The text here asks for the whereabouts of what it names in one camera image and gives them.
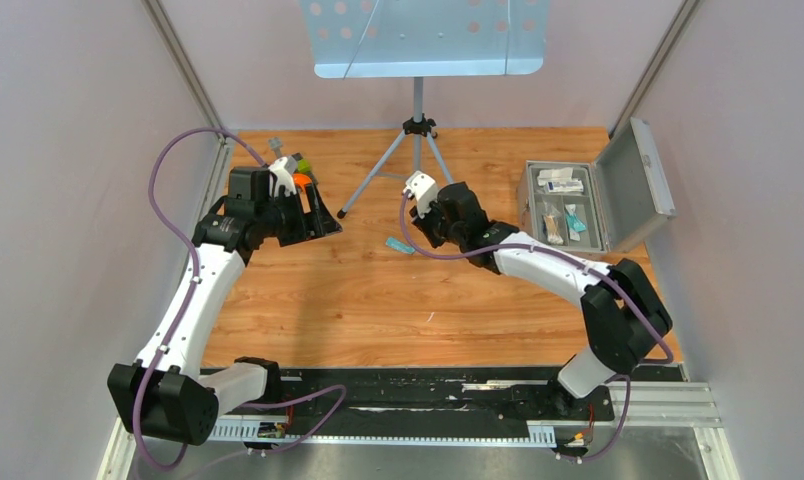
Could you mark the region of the blue Basewing sachet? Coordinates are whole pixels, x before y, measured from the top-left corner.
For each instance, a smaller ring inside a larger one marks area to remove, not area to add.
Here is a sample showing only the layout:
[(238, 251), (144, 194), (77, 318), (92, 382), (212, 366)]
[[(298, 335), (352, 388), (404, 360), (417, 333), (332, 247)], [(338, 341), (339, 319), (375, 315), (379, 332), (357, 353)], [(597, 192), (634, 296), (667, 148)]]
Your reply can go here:
[(393, 237), (389, 237), (386, 240), (385, 245), (387, 247), (389, 247), (389, 248), (391, 248), (391, 249), (393, 249), (393, 250), (395, 250), (397, 252), (403, 253), (403, 254), (413, 255), (413, 254), (416, 253), (416, 250), (413, 247), (411, 247), (407, 243), (405, 243), (405, 242), (403, 242), (401, 240), (398, 240), (396, 238), (393, 238)]

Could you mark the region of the grey metal case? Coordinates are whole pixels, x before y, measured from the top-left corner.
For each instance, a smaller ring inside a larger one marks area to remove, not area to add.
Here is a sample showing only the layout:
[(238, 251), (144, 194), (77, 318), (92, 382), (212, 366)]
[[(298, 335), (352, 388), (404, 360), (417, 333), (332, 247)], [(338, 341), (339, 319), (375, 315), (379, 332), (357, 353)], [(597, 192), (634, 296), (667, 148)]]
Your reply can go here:
[(576, 255), (601, 257), (627, 253), (677, 214), (650, 124), (643, 119), (630, 118), (590, 163), (525, 162), (516, 188), (517, 217), (520, 228), (530, 235), (522, 219), (529, 161), (586, 164), (590, 169), (604, 250), (599, 255), (566, 250)]

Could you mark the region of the cotton swabs bag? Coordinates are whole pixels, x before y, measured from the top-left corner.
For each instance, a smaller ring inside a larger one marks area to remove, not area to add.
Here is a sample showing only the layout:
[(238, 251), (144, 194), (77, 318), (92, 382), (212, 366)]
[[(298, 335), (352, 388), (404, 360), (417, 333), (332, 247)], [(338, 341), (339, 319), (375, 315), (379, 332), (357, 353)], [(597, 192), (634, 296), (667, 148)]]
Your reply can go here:
[(557, 207), (549, 202), (544, 203), (543, 222), (547, 242), (550, 245), (561, 246), (564, 238), (560, 229), (561, 214)]

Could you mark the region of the white pads zip bag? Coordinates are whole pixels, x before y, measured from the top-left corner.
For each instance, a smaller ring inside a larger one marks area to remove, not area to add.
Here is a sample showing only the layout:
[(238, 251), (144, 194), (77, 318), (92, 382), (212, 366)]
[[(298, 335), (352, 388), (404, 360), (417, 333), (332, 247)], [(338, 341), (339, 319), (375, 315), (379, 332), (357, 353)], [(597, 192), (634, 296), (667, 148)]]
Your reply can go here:
[(537, 173), (537, 184), (539, 186), (544, 186), (550, 181), (569, 181), (573, 179), (573, 172), (573, 167), (541, 169)]

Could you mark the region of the grey plastic tray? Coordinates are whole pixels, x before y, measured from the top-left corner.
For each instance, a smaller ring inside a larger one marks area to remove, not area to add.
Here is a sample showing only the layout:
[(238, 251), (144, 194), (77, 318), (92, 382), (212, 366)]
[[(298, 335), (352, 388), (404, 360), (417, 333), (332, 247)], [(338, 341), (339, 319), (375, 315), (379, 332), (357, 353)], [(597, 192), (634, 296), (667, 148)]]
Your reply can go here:
[[(581, 180), (584, 184), (585, 191), (583, 194), (548, 194), (543, 186), (537, 184), (536, 177), (539, 170), (561, 167), (574, 168), (573, 178)], [(522, 219), (530, 235), (549, 246), (571, 250), (577, 254), (599, 255), (603, 252), (604, 244), (594, 199), (593, 181), (591, 180), (591, 171), (586, 164), (529, 161), (525, 171), (525, 186), (527, 187), (527, 192)], [(547, 242), (543, 222), (545, 202), (554, 204), (561, 214), (560, 229), (564, 238), (564, 244), (561, 246), (550, 245)], [(577, 205), (577, 215), (587, 227), (587, 230), (581, 233), (581, 240), (578, 242), (571, 241), (568, 236), (565, 221), (566, 204)]]

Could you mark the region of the small white blue box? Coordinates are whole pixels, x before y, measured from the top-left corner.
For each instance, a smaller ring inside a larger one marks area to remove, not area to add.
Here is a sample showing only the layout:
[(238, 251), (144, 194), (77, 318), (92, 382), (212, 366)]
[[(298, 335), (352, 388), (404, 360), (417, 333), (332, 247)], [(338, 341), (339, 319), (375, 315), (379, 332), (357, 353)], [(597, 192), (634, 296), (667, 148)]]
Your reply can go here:
[(582, 181), (574, 178), (549, 180), (543, 188), (548, 194), (581, 195), (585, 191)]

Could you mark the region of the blue white sachet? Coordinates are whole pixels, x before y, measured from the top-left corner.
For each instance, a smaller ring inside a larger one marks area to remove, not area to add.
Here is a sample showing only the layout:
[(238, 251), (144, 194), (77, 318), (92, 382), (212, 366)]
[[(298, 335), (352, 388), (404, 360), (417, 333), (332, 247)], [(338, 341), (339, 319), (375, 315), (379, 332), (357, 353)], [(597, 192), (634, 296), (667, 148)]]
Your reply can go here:
[(581, 240), (581, 232), (585, 229), (584, 224), (578, 219), (576, 215), (567, 213), (565, 221), (568, 229), (568, 236), (571, 241), (578, 242)]
[(571, 232), (574, 232), (576, 235), (584, 232), (587, 230), (586, 225), (579, 219), (576, 210), (576, 204), (566, 204), (566, 217), (567, 217), (567, 225), (568, 229)]

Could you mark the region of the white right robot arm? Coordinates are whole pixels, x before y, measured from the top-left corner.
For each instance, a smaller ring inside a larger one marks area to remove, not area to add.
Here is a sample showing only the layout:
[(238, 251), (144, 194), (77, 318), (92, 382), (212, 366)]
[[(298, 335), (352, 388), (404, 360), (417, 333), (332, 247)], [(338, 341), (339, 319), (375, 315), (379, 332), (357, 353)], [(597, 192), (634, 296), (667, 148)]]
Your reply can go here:
[(548, 246), (512, 224), (490, 219), (466, 183), (439, 187), (422, 172), (406, 181), (399, 217), (403, 235), (415, 227), (432, 248), (457, 247), (453, 259), (527, 281), (581, 311), (587, 345), (560, 368), (548, 392), (558, 415), (579, 414), (598, 386), (652, 363), (655, 348), (664, 354), (660, 364), (672, 362), (664, 339), (672, 319), (636, 262), (609, 264)]

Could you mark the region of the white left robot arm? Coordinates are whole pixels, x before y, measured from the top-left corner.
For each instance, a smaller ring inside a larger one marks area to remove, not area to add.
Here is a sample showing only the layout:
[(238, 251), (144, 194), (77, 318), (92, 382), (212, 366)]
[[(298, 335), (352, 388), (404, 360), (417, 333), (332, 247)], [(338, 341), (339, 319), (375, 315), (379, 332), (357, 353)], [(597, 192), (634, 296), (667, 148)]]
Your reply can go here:
[(284, 167), (236, 167), (187, 241), (190, 257), (161, 323), (130, 364), (107, 379), (130, 433), (199, 446), (219, 417), (251, 404), (261, 413), (284, 400), (277, 362), (242, 356), (201, 372), (210, 334), (234, 284), (267, 239), (282, 247), (341, 232), (314, 179)]

